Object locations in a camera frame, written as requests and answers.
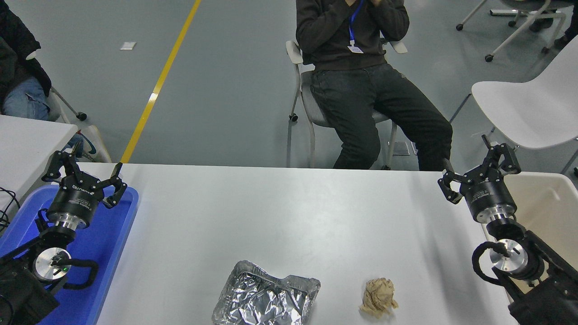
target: crumpled paper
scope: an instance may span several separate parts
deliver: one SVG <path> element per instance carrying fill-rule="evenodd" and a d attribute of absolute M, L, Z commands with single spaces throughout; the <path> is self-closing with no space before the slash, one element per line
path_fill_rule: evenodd
<path fill-rule="evenodd" d="M 375 318 L 381 318 L 384 313 L 391 314 L 390 308 L 399 307 L 394 300 L 394 290 L 394 284 L 389 279 L 380 278 L 368 281 L 360 310 Z"/>

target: white container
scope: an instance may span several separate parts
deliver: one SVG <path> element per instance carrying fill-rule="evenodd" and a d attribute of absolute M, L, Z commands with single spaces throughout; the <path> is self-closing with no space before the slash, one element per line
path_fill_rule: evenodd
<path fill-rule="evenodd" d="M 578 191 L 564 175 L 522 172 L 504 178 L 517 221 L 578 268 Z"/>

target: white chair seat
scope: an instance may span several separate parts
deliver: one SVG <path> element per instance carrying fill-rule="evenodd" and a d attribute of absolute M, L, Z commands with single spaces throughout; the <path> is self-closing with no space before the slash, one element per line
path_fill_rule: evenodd
<path fill-rule="evenodd" d="M 531 83 L 478 82 L 472 86 L 472 95 L 492 124 L 522 147 L 552 147 L 574 138 L 578 134 L 576 105 L 536 92 Z M 567 95 L 578 103 L 576 90 Z"/>
<path fill-rule="evenodd" d="M 305 106 L 305 113 L 307 114 L 309 120 L 315 125 L 330 128 L 331 126 L 329 125 L 329 122 L 327 122 L 325 114 L 319 108 L 319 105 L 311 93 L 312 75 L 313 71 L 307 71 L 301 74 L 301 91 L 303 93 L 303 105 Z M 376 124 L 390 119 L 389 117 L 379 113 L 376 110 L 373 111 L 372 118 Z"/>

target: white table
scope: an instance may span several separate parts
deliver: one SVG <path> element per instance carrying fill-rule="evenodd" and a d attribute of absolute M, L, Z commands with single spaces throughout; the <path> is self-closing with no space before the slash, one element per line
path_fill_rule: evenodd
<path fill-rule="evenodd" d="M 79 165 L 100 179 L 113 168 Z M 472 271 L 485 237 L 440 175 L 125 164 L 140 204 L 98 324 L 211 324 L 240 260 L 319 279 L 310 324 L 517 324 L 504 289 Z M 400 307 L 377 321 L 358 306 L 379 277 Z"/>
<path fill-rule="evenodd" d="M 78 131 L 63 124 L 0 115 L 0 186 L 20 200 L 46 169 L 48 158 Z M 0 209 L 9 201 L 0 193 Z"/>

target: black sweater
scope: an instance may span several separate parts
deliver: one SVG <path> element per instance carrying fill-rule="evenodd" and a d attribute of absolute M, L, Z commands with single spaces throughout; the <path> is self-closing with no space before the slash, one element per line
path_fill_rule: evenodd
<path fill-rule="evenodd" d="M 375 7 L 365 0 L 355 18 L 355 45 L 364 53 L 352 53 L 349 17 L 361 0 L 349 7 L 345 0 L 297 0 L 297 42 L 305 63 L 316 69 L 348 70 L 385 62 L 379 32 L 387 40 L 401 40 L 409 28 L 403 0 L 381 0 Z"/>

